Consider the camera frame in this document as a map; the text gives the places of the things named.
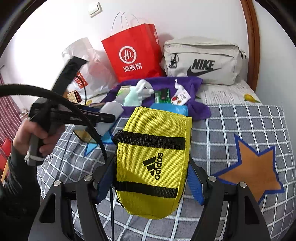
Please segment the yellow adidas pouch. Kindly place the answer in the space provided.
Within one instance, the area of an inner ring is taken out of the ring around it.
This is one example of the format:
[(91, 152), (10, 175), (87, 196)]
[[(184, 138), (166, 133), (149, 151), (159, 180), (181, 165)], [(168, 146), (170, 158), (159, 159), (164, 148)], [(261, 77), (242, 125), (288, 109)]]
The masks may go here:
[(113, 185), (129, 214), (162, 219), (176, 210), (185, 189), (192, 118), (136, 107), (116, 144)]

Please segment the white foam sponge block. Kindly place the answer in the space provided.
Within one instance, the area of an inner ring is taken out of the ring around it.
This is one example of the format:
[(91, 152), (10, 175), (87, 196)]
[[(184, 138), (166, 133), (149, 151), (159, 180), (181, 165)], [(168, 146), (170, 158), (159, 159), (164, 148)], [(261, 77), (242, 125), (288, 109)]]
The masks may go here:
[(105, 135), (122, 113), (123, 107), (120, 103), (107, 102), (99, 111), (99, 121), (95, 126), (98, 134)]

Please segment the blue tissue pack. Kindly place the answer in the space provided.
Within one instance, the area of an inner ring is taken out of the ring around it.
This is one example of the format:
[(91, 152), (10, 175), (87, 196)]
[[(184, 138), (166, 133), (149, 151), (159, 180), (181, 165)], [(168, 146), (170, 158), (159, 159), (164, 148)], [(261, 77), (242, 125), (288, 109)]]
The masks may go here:
[(150, 106), (150, 108), (169, 111), (172, 113), (188, 116), (188, 108), (186, 105), (173, 105), (173, 104), (169, 104), (169, 103), (153, 103)]

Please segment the green tea leaf pouch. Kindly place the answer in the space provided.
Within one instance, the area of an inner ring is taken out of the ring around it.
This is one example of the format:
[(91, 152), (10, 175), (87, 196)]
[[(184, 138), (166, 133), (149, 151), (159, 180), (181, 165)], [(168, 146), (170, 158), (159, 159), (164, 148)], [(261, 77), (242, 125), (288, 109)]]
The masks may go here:
[(129, 92), (130, 92), (130, 85), (122, 86), (119, 89), (116, 97), (125, 98), (129, 94)]

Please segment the green wet wipes pack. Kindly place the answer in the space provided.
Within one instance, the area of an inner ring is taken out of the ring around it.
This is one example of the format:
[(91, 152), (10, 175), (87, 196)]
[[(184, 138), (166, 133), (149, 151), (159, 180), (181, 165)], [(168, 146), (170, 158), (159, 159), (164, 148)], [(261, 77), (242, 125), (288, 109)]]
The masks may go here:
[(154, 92), (155, 103), (169, 103), (171, 104), (170, 90), (168, 88), (162, 88)]

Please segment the white mesh bag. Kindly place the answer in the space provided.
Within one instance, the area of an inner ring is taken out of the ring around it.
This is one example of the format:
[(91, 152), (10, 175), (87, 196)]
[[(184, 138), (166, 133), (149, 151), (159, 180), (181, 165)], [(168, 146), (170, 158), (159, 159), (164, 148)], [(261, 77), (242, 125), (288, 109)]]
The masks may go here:
[(119, 104), (123, 104), (124, 99), (125, 99), (126, 96), (127, 96), (126, 93), (123, 93), (123, 94), (121, 94), (121, 95), (118, 95), (118, 96), (115, 98), (115, 101), (118, 102)]

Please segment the white mint glove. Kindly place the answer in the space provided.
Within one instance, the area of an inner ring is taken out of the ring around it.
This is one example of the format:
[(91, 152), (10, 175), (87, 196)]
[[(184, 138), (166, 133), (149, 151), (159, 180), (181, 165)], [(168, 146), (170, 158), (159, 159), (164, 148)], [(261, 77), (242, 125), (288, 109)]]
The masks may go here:
[(129, 93), (123, 100), (123, 105), (127, 107), (137, 107), (142, 105), (142, 101), (154, 94), (154, 90), (149, 82), (141, 79), (136, 86), (129, 88)]

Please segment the small brown patterned box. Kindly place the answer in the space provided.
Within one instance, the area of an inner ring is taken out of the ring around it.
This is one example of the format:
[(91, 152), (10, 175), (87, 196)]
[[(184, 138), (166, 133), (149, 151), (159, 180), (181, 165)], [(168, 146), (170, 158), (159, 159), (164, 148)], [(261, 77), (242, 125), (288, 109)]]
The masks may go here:
[(82, 98), (77, 90), (67, 93), (66, 98), (73, 103), (81, 103), (82, 101)]

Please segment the white miniso plastic bag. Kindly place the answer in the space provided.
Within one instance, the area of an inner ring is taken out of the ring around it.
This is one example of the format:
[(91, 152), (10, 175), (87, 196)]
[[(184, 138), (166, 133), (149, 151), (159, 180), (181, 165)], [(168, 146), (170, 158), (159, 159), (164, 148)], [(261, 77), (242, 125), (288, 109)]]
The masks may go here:
[(109, 92), (117, 80), (111, 71), (100, 61), (100, 57), (90, 44), (88, 38), (82, 38), (70, 44), (63, 52), (62, 58), (79, 57), (87, 61), (77, 72), (68, 86), (68, 91), (77, 90), (82, 98), (90, 99)]

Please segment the purple towel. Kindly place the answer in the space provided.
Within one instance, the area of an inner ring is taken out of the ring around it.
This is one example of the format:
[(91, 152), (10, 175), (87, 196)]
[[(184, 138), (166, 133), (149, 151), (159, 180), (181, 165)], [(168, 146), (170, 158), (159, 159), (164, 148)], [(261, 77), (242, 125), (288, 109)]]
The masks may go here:
[[(123, 81), (118, 84), (112, 90), (107, 93), (107, 96), (101, 101), (104, 103), (112, 102), (116, 99), (117, 93), (122, 86), (135, 86), (140, 79), (131, 79)], [(172, 98), (175, 93), (175, 77), (154, 77), (146, 78), (147, 82), (150, 83), (154, 91), (159, 91), (163, 88), (168, 88), (170, 90), (170, 98)], [(188, 108), (188, 115), (192, 117), (193, 121), (205, 120), (211, 117), (210, 108), (198, 101), (195, 101), (196, 93), (198, 92), (203, 80), (199, 77), (177, 77), (177, 83), (182, 85), (184, 89), (189, 93), (191, 98), (185, 103)], [(142, 101), (142, 106), (150, 108), (154, 103), (154, 94), (151, 97), (146, 98)], [(124, 111), (121, 114), (122, 117), (129, 118), (135, 107), (123, 107)]]

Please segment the white persimmon snack packet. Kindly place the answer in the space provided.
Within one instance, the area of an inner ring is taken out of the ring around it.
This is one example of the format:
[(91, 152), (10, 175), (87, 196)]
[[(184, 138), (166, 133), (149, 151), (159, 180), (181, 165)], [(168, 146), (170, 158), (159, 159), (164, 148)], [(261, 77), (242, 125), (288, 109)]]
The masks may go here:
[(182, 85), (178, 84), (177, 78), (175, 79), (175, 89), (177, 91), (171, 98), (171, 104), (179, 106), (185, 105), (191, 99), (191, 96)]

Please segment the red paper shopping bag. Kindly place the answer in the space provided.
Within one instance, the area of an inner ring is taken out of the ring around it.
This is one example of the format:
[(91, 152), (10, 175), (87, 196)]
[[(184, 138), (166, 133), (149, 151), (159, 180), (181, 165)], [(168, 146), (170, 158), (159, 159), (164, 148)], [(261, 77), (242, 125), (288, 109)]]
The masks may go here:
[(102, 40), (118, 82), (163, 77), (163, 54), (154, 24), (139, 24)]

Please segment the beige nike waist bag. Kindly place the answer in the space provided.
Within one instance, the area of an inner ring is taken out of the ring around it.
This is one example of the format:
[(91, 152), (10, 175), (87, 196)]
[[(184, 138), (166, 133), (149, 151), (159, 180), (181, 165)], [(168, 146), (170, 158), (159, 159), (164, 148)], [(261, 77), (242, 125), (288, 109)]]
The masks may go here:
[(205, 37), (166, 41), (160, 66), (169, 77), (199, 77), (205, 84), (233, 85), (245, 52), (236, 44)]

